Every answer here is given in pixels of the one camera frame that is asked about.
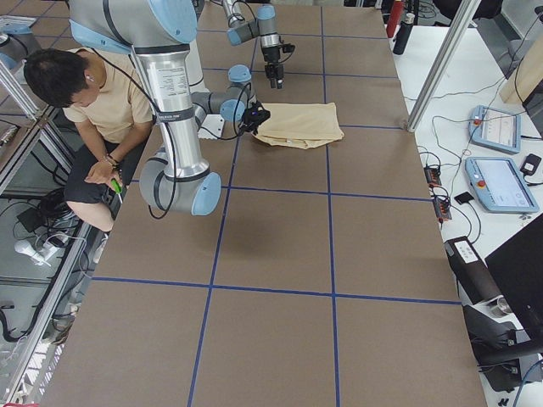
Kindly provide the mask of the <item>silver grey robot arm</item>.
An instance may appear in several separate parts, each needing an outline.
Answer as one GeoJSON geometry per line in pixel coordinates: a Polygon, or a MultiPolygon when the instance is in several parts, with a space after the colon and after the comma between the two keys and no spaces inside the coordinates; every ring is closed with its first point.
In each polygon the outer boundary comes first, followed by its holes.
{"type": "Polygon", "coordinates": [[[190,87],[186,60],[197,36],[190,1],[72,1],[74,39],[96,52],[132,56],[144,95],[160,124],[163,146],[147,160],[139,181],[149,207],[208,215],[218,204],[221,178],[200,151],[199,129],[207,114],[238,122],[255,133],[271,114],[252,91],[249,69],[235,65],[224,93],[190,87]]]}
{"type": "Polygon", "coordinates": [[[251,20],[243,17],[240,5],[245,1],[221,1],[228,24],[227,38],[232,46],[258,39],[265,62],[266,78],[272,89],[282,89],[284,69],[282,56],[293,48],[277,31],[276,12],[269,3],[258,7],[251,20]]]}

